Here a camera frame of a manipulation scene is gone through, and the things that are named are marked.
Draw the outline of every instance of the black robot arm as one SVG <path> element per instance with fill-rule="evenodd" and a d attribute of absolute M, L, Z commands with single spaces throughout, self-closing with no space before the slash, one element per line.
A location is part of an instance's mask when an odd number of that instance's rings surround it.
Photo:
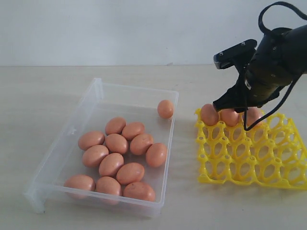
<path fill-rule="evenodd" d="M 259 15 L 259 28 L 264 37 L 257 49 L 253 39 L 242 42 L 213 57 L 218 69 L 235 66 L 239 77 L 233 87 L 213 102 L 217 112 L 233 108 L 238 113 L 245 113 L 244 129 L 252 129 L 257 123 L 275 113 L 285 102 L 299 78 L 307 73 L 307 25 L 296 29 L 267 29 L 262 22 L 264 13 L 274 5 L 282 5 L 293 10 L 299 17 L 307 20 L 307 15 L 290 3 L 279 1 L 262 10 Z M 249 107 L 261 108 L 267 102 L 276 99 L 280 91 L 288 89 L 268 114 L 257 120 L 250 127 L 246 126 Z"/>

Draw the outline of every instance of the egg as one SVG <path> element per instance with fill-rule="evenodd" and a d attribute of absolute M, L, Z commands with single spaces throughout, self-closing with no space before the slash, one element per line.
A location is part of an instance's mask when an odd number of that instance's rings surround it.
<path fill-rule="evenodd" d="M 162 100 L 158 104 L 158 114 L 161 118 L 169 119 L 173 116 L 174 105 L 170 100 Z"/>
<path fill-rule="evenodd" d="M 124 165 L 124 158 L 119 153 L 107 155 L 99 165 L 99 175 L 114 177 L 119 169 Z"/>
<path fill-rule="evenodd" d="M 98 193 L 104 193 L 104 194 L 111 194 L 115 196 L 121 196 L 121 185 L 112 177 L 104 176 L 98 179 L 97 185 L 96 185 L 96 192 Z M 110 205 L 116 205 L 119 203 L 118 200 L 108 200 L 103 199 L 104 203 L 110 204 Z"/>
<path fill-rule="evenodd" d="M 248 111 L 247 111 L 247 126 L 251 126 L 259 118 L 262 118 L 262 113 L 261 113 L 260 109 L 258 109 L 257 107 L 248 108 Z M 256 125 L 256 127 L 260 126 L 261 124 L 262 124 L 262 121 L 259 122 Z"/>
<path fill-rule="evenodd" d="M 221 111 L 221 120 L 229 127 L 236 126 L 240 121 L 240 115 L 234 109 L 223 109 Z"/>
<path fill-rule="evenodd" d="M 83 134 L 78 140 L 78 146 L 86 151 L 94 145 L 102 145 L 105 141 L 105 135 L 101 131 L 90 131 Z"/>
<path fill-rule="evenodd" d="M 123 196 L 139 200 L 155 201 L 154 189 L 144 182 L 130 183 L 125 187 Z"/>
<path fill-rule="evenodd" d="M 149 147 L 153 144 L 154 138 L 152 135 L 143 133 L 137 135 L 130 143 L 130 151 L 132 154 L 140 156 L 146 153 Z"/>
<path fill-rule="evenodd" d="M 219 114 L 212 104 L 205 104 L 201 108 L 201 120 L 208 126 L 214 126 L 219 121 Z"/>
<path fill-rule="evenodd" d="M 97 167 L 108 154 L 109 150 L 106 146 L 94 145 L 84 152 L 82 155 L 82 163 L 86 167 Z"/>
<path fill-rule="evenodd" d="M 163 143 L 154 143 L 146 152 L 146 162 L 150 167 L 159 167 L 166 161 L 166 155 L 166 145 Z"/>
<path fill-rule="evenodd" d="M 110 152 L 125 154 L 129 145 L 127 140 L 120 134 L 112 133 L 106 137 L 106 146 Z"/>
<path fill-rule="evenodd" d="M 112 133 L 120 134 L 125 126 L 126 120 L 123 117 L 114 117 L 106 124 L 105 132 L 107 135 L 110 135 Z"/>
<path fill-rule="evenodd" d="M 78 174 L 66 180 L 64 183 L 64 187 L 82 189 L 86 191 L 94 191 L 96 184 L 92 177 L 84 175 L 84 174 Z M 72 193 L 68 193 L 68 195 L 70 195 L 71 197 L 75 199 L 86 198 L 86 195 L 78 195 L 78 194 L 72 194 Z"/>
<path fill-rule="evenodd" d="M 131 122 L 124 127 L 121 134 L 126 140 L 131 141 L 133 138 L 139 134 L 142 134 L 144 131 L 145 126 L 142 122 Z"/>
<path fill-rule="evenodd" d="M 141 181 L 144 177 L 145 169 L 139 163 L 131 162 L 123 165 L 116 174 L 116 180 L 121 185 L 127 185 L 132 182 Z"/>

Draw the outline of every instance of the yellow plastic egg crate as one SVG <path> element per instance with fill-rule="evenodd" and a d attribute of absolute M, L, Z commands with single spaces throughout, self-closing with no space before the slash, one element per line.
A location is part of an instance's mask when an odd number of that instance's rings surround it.
<path fill-rule="evenodd" d="M 291 118 L 276 113 L 246 132 L 242 114 L 235 127 L 207 126 L 201 109 L 195 114 L 200 183 L 307 189 L 307 151 Z"/>

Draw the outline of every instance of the plastic tray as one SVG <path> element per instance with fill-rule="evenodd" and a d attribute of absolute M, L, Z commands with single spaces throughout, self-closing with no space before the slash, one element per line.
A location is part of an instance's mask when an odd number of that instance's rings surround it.
<path fill-rule="evenodd" d="M 158 216 L 165 201 L 167 169 L 176 115 L 174 112 L 173 117 L 168 120 L 159 117 L 157 105 L 164 99 L 171 100 L 176 111 L 178 92 L 106 84 L 102 82 L 102 79 L 93 79 L 75 112 L 51 145 L 26 188 L 24 195 L 34 211 L 44 213 L 45 201 L 55 199 L 115 211 L 129 211 L 142 216 Z M 155 202 L 63 187 L 64 182 L 75 174 L 84 173 L 95 180 L 99 178 L 98 169 L 83 166 L 81 161 L 83 151 L 79 149 L 77 141 L 87 131 L 104 132 L 106 123 L 115 116 L 126 118 L 127 123 L 143 122 L 146 132 L 153 136 L 155 142 L 162 142 L 168 146 L 165 165 L 160 168 L 149 168 L 144 157 L 135 159 L 131 156 L 125 157 L 125 162 L 136 161 L 143 164 L 145 176 L 142 181 L 150 184 L 155 190 Z M 87 198 L 73 199 L 67 195 L 68 193 L 86 195 Z M 103 199 L 115 199 L 119 200 L 119 203 L 110 206 L 102 202 Z"/>

